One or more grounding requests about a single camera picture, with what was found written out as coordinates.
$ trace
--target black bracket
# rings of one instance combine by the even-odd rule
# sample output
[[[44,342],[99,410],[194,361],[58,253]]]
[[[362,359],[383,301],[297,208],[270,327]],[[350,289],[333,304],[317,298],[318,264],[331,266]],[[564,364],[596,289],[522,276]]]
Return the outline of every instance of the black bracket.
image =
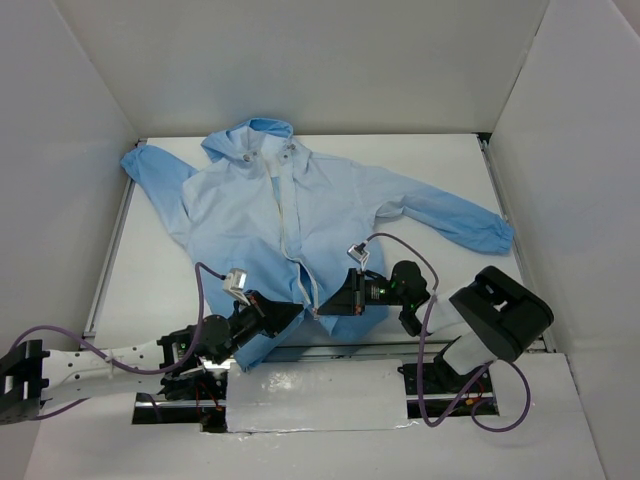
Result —
[[[0,359],[0,425],[33,420],[40,412],[40,395],[49,385],[42,378],[42,340],[28,340]]]

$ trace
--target light blue jacket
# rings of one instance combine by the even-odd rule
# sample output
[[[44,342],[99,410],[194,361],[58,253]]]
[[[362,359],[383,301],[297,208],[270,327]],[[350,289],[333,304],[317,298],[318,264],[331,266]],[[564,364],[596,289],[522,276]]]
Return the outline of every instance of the light blue jacket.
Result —
[[[255,118],[212,133],[202,147],[211,165],[201,171],[153,146],[129,152],[122,166],[194,263],[221,273],[248,270],[248,289],[304,303],[307,312],[342,286],[355,266],[345,252],[372,233],[376,217],[407,215],[477,252],[511,247],[513,229],[498,215],[384,168],[312,152],[286,122]],[[378,242],[367,248],[368,268],[385,273]],[[229,316],[232,301],[220,281],[205,278],[204,285],[212,311]],[[275,339],[258,335],[237,362],[245,369],[260,363],[303,317]],[[329,335],[354,342],[385,317],[372,308],[319,321]]]

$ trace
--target white platform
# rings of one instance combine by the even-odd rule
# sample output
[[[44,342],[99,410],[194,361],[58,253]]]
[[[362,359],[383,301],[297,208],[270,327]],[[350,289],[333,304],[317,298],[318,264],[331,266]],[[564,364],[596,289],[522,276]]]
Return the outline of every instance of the white platform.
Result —
[[[509,433],[483,432],[458,417],[436,429],[201,434],[194,424],[131,425],[133,395],[115,395],[42,422],[25,479],[603,480],[564,356],[526,355],[518,364],[534,406]],[[482,418],[493,426],[512,422],[522,406],[522,386],[509,370],[492,371],[505,411]]]
[[[387,167],[456,193],[499,212],[491,179],[475,135],[357,135],[297,137],[311,150]],[[200,147],[202,138],[154,138],[161,147],[196,168],[209,165]],[[117,347],[142,343],[195,323],[196,284],[187,254],[175,244],[144,191],[133,185],[117,254],[103,287],[95,315],[95,344]],[[377,223],[379,231],[395,233],[414,245],[434,265],[440,292],[471,281],[487,265],[495,265],[521,280],[513,252],[507,256],[480,255],[460,247],[431,228],[409,218]],[[390,274],[399,260],[412,258],[402,246],[384,239]],[[429,272],[423,269],[425,278]],[[453,327],[431,341],[456,338],[466,327]],[[415,341],[407,336],[393,310],[362,340],[363,344]],[[284,345],[331,345],[335,342],[314,321],[306,320]]]
[[[493,211],[499,209],[472,135],[314,136],[300,140],[311,149],[387,166]],[[199,142],[194,138],[149,141],[194,166],[204,166],[207,159]],[[520,279],[513,254],[472,253],[406,218],[378,228],[400,235],[424,252],[441,275],[442,291],[466,282],[489,264]],[[407,258],[396,245],[384,245],[388,266]],[[95,317],[95,340],[101,346],[147,341],[195,320],[191,262],[164,232],[139,188],[132,191],[117,255],[106,280]],[[288,343],[330,343],[314,326],[310,322],[299,329]],[[442,338],[455,334],[448,332]],[[367,343],[407,340],[395,316],[365,339]],[[530,354],[518,364],[529,379],[534,403],[525,423],[506,434],[483,432],[468,417],[459,417],[434,430],[416,423],[387,430],[207,435],[199,433],[197,425],[133,426],[134,395],[115,395],[92,399],[43,422],[25,478],[602,480],[602,468],[565,357]],[[501,416],[482,420],[494,426],[511,423],[523,405],[522,385],[503,364],[492,366],[491,376]],[[301,393],[317,391],[318,385],[305,385],[305,379],[317,383],[312,380],[315,378],[300,378]],[[366,392],[353,395],[352,402],[342,398],[341,414],[349,415],[352,409],[362,422],[365,412],[359,399]],[[323,400],[330,412],[331,399]]]

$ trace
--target elastic cuff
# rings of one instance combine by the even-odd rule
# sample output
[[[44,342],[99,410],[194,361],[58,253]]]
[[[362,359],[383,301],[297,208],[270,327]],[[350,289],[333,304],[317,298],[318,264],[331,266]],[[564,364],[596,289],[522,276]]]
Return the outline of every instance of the elastic cuff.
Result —
[[[500,233],[500,240],[498,241],[498,251],[496,253],[507,254],[511,251],[511,244],[513,243],[513,236],[515,230],[504,220],[500,220],[502,232]]]

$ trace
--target jacket collar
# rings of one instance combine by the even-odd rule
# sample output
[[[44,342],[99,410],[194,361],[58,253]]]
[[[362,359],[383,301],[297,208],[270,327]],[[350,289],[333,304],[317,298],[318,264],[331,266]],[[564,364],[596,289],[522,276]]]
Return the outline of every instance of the jacket collar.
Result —
[[[223,158],[229,160],[246,160],[254,152],[261,151],[265,139],[269,137],[268,144],[273,147],[274,142],[282,143],[281,149],[291,149],[298,154],[303,154],[305,160],[310,152],[299,142],[293,139],[293,127],[281,120],[270,118],[252,118],[231,129],[214,132],[202,141],[202,148],[212,162]]]

